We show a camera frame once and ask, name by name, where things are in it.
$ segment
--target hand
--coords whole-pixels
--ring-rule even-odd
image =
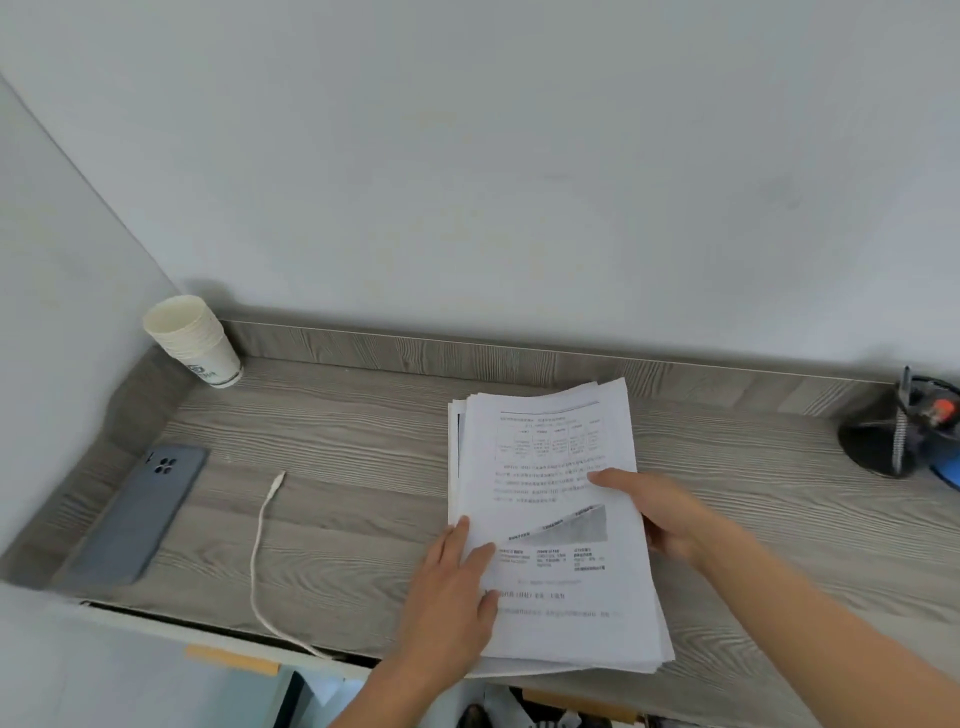
[[[480,598],[480,577],[496,546],[475,548],[461,566],[469,528],[464,516],[427,549],[400,619],[394,657],[408,674],[424,681],[433,697],[469,672],[490,641],[496,619],[499,594],[491,591]]]
[[[708,526],[722,517],[667,475],[628,473],[616,468],[587,473],[594,485],[630,496],[643,515],[647,542],[652,548],[695,568]]]

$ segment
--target forearm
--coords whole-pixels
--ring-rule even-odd
[[[423,680],[396,659],[384,660],[330,728],[413,728],[435,697]]]
[[[960,686],[820,592],[732,522],[702,534],[696,567],[827,728],[898,716],[955,725]]]

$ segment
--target stack of paper cups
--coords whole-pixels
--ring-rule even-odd
[[[240,381],[243,366],[224,327],[199,296],[175,296],[147,311],[143,327],[163,349],[211,387]]]

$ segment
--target paper document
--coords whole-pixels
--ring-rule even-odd
[[[482,586],[500,591],[473,674],[582,667],[654,671],[673,659],[642,518],[587,472],[636,470],[625,382],[449,406],[449,519],[468,549],[493,541]]]

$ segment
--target cable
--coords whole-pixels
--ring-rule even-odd
[[[261,614],[260,608],[256,606],[256,552],[260,549],[260,539],[263,537],[263,515],[267,512],[267,506],[270,505],[270,501],[274,499],[276,492],[280,490],[280,486],[283,484],[283,478],[286,477],[286,474],[286,471],[280,471],[280,474],[274,478],[274,483],[270,486],[270,492],[264,499],[263,505],[260,506],[260,515],[256,517],[256,538],[253,539],[253,551],[250,554],[250,606],[253,609],[253,614],[257,619],[260,620],[260,623],[275,637],[279,637],[282,640],[286,640],[287,642],[291,642],[296,646],[305,649],[314,657],[320,657],[324,660],[329,660],[330,656],[324,655],[316,647],[311,647],[309,644],[298,640],[293,635],[288,635],[286,632],[274,627],[267,621],[267,618]]]

